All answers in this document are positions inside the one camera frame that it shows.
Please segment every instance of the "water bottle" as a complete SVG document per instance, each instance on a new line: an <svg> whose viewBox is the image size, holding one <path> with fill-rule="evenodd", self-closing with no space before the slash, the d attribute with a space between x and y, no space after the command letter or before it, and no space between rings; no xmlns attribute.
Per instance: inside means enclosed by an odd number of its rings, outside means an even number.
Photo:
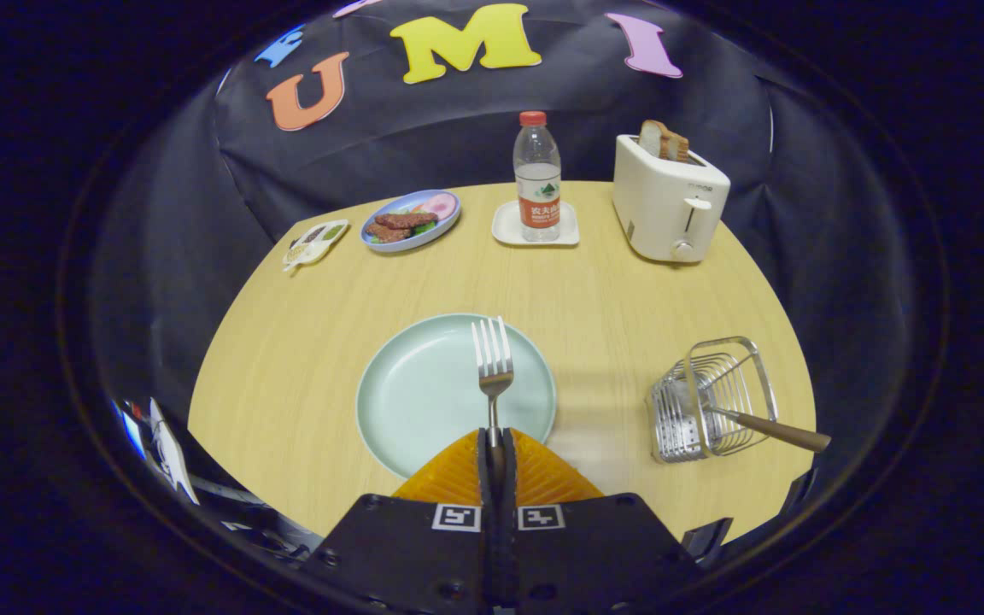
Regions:
<svg viewBox="0 0 984 615"><path fill-rule="evenodd" d="M515 139L515 185L523 238L551 242L559 237L559 151L540 110L520 113Z"/></svg>

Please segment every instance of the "wire basket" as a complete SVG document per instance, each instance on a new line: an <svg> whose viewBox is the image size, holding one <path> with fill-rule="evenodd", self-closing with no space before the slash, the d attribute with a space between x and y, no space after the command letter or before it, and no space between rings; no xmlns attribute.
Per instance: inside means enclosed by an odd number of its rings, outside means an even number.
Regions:
<svg viewBox="0 0 984 615"><path fill-rule="evenodd" d="M754 369L743 369L748 361ZM696 343L652 386L647 402L655 433L652 456L661 463L731 455L768 437L712 408L777 421L761 354L745 337Z"/></svg>

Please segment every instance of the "pink letter i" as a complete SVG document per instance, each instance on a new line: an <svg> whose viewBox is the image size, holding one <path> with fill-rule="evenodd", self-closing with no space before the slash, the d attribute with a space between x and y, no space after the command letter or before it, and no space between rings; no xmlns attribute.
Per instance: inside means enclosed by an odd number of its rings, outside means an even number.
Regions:
<svg viewBox="0 0 984 615"><path fill-rule="evenodd" d="M629 40L631 55L625 58L626 65L644 73L661 74L672 79L681 77L681 69L672 65L671 59L667 57L667 50L664 50L663 43L659 41L663 28L628 15L606 13L606 16L621 26L621 31Z"/></svg>

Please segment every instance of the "toaster knob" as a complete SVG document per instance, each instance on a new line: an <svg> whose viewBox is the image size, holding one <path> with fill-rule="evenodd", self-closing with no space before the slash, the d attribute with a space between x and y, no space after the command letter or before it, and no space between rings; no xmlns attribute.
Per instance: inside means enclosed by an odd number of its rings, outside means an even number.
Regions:
<svg viewBox="0 0 984 615"><path fill-rule="evenodd" d="M675 248L671 249L671 255L675 257L675 261L686 261L693 253L694 246L686 241L676 243Z"/></svg>

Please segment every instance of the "wooden handle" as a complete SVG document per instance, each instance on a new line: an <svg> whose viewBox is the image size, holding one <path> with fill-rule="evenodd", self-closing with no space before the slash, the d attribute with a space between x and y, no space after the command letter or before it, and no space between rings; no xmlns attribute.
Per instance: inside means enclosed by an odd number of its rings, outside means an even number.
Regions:
<svg viewBox="0 0 984 615"><path fill-rule="evenodd" d="M796 447L807 448L808 451L821 453L830 444L830 436L824 435L824 433L816 433L815 431L792 427L792 425L773 423L768 419L743 415L743 413L739 413L731 419L742 427L754 429L754 431L764 433L766 436L776 437L777 440L796 445Z"/></svg>

